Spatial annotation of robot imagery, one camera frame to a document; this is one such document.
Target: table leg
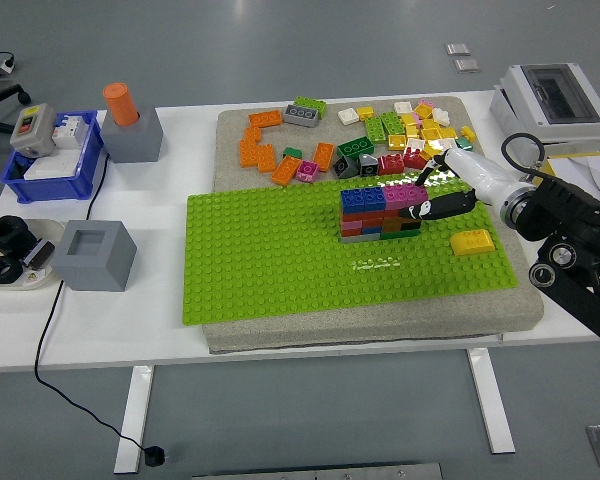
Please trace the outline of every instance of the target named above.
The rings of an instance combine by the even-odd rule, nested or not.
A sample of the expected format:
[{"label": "table leg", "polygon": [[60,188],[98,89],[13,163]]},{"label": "table leg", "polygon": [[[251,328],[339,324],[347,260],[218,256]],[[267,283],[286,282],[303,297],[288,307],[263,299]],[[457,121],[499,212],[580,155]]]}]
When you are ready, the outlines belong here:
[{"label": "table leg", "polygon": [[467,349],[473,381],[478,392],[484,425],[489,437],[491,453],[515,453],[507,415],[502,405],[496,375],[486,348]]},{"label": "table leg", "polygon": [[[153,365],[133,367],[121,433],[133,438],[141,445],[152,380]],[[113,473],[138,473],[141,453],[141,450],[133,442],[121,438]]]}]

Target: plug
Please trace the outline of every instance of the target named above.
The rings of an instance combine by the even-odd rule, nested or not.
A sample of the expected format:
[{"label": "plug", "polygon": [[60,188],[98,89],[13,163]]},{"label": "plug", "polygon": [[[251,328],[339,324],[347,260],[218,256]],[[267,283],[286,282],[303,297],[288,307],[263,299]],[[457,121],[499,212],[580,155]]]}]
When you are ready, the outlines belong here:
[{"label": "plug", "polygon": [[164,463],[164,449],[154,445],[144,449],[144,464],[147,467],[159,467]]}]

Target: power cord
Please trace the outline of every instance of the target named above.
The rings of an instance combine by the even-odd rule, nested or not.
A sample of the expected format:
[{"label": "power cord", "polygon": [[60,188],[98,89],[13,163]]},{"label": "power cord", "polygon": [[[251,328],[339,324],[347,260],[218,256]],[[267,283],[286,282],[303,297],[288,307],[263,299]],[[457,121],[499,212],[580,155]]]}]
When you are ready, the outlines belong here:
[{"label": "power cord", "polygon": [[13,55],[13,53],[11,53],[11,52],[0,52],[0,55],[1,55],[1,54],[3,54],[3,53],[4,53],[4,54],[7,54],[7,55],[11,55],[11,58],[9,58],[9,60],[7,60],[7,61],[5,62],[5,65],[6,65],[7,67],[9,67],[9,68],[13,67],[13,62],[14,62],[14,60],[15,60],[15,56]]},{"label": "power cord", "polygon": [[[95,202],[96,198],[98,198],[98,194],[100,193],[100,190],[102,189],[102,185],[104,183],[104,177],[107,173],[107,164],[109,161],[109,157],[110,155],[107,155],[107,157],[104,160],[104,168],[102,171],[102,178],[100,180],[100,184],[98,185],[98,189],[96,190],[96,193],[93,195],[93,198],[91,199],[91,202],[89,203],[89,208],[87,209],[87,216],[85,218],[85,220],[89,220],[89,218],[91,217],[91,209],[93,208],[93,203]],[[127,437],[125,435],[122,435],[122,433],[120,433],[120,431],[114,427],[113,425],[110,425],[106,422],[103,422],[102,420],[100,420],[98,418],[98,416],[93,413],[91,410],[89,410],[86,407],[83,407],[82,405],[74,402],[73,400],[71,400],[67,395],[65,395],[59,388],[51,385],[48,382],[45,382],[44,380],[42,380],[42,378],[40,377],[40,373],[39,373],[39,366],[40,366],[40,357],[41,357],[41,352],[42,352],[42,345],[44,343],[44,339],[47,335],[47,331],[49,330],[49,326],[51,325],[51,320],[53,318],[53,314],[56,311],[56,306],[58,305],[58,300],[60,299],[60,294],[62,293],[62,288],[64,287],[64,280],[60,281],[60,285],[58,286],[58,291],[56,292],[56,297],[53,300],[53,305],[51,305],[51,311],[49,312],[49,316],[47,318],[47,323],[44,326],[44,329],[42,330],[42,335],[40,336],[40,340],[38,341],[38,350],[36,351],[36,361],[33,365],[33,374],[36,377],[36,380],[38,381],[38,383],[44,385],[47,388],[50,388],[51,390],[53,390],[54,392],[56,392],[58,395],[60,395],[64,400],[66,400],[70,405],[82,410],[83,412],[88,413],[89,415],[91,415],[93,417],[93,419],[98,422],[100,425],[103,425],[105,427],[110,428],[111,430],[113,430],[116,435],[118,435],[118,437],[120,438],[124,438],[125,440],[129,440],[130,442],[133,442],[140,450],[142,450],[144,452],[144,463],[145,465],[147,465],[148,467],[158,467],[160,465],[162,465],[164,463],[165,460],[165,456],[164,456],[164,450],[156,445],[152,446],[152,447],[143,447],[142,445],[140,445],[136,440],[134,440],[133,438]]]}]

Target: green lego brick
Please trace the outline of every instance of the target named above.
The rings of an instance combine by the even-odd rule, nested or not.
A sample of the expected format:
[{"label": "green lego brick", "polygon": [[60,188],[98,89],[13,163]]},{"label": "green lego brick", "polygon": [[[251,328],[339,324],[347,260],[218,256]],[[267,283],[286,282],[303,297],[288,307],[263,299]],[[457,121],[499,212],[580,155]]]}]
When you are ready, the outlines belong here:
[{"label": "green lego brick", "polygon": [[291,147],[285,148],[284,152],[282,152],[282,158],[284,158],[286,155],[289,155],[290,157],[293,157],[293,158],[299,158],[302,160],[302,150],[298,150],[297,148],[291,148]]},{"label": "green lego brick", "polygon": [[363,153],[371,155],[374,150],[375,146],[369,137],[356,138],[350,142],[338,145],[338,155],[353,158],[354,160],[357,160]]},{"label": "green lego brick", "polygon": [[467,151],[473,150],[473,145],[471,145],[471,142],[469,142],[469,140],[467,140],[466,137],[456,138],[456,145],[458,145],[458,147],[460,147],[463,150],[467,150]]},{"label": "green lego brick", "polygon": [[380,115],[380,120],[389,135],[404,135],[406,130],[396,112],[385,112]]},{"label": "green lego brick", "polygon": [[419,228],[415,228],[413,230],[401,230],[399,232],[383,232],[380,234],[380,240],[391,240],[392,238],[417,237],[418,235],[420,235]]},{"label": "green lego brick", "polygon": [[300,105],[301,107],[315,108],[318,110],[318,116],[320,117],[320,120],[322,120],[324,113],[327,111],[327,102],[316,100],[314,98],[296,97],[293,104]]},{"label": "green lego brick", "polygon": [[[433,198],[466,189],[431,176]],[[382,182],[413,181],[387,175]],[[423,222],[420,235],[340,243],[340,191],[372,177],[195,195],[187,201],[183,317],[186,325],[516,286],[486,208]],[[485,228],[496,250],[456,257],[453,234]]]},{"label": "green lego brick", "polygon": [[387,141],[387,136],[384,134],[384,128],[382,128],[382,120],[378,117],[367,118],[364,121],[364,127],[367,130],[367,137],[373,143],[384,143]]}]

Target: black ring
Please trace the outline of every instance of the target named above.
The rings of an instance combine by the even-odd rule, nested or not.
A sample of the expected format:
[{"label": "black ring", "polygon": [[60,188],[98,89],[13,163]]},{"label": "black ring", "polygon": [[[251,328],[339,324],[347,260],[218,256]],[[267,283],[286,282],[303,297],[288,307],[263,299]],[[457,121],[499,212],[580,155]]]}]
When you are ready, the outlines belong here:
[{"label": "black ring", "polygon": [[24,272],[20,260],[3,255],[0,257],[0,285],[15,282]]}]

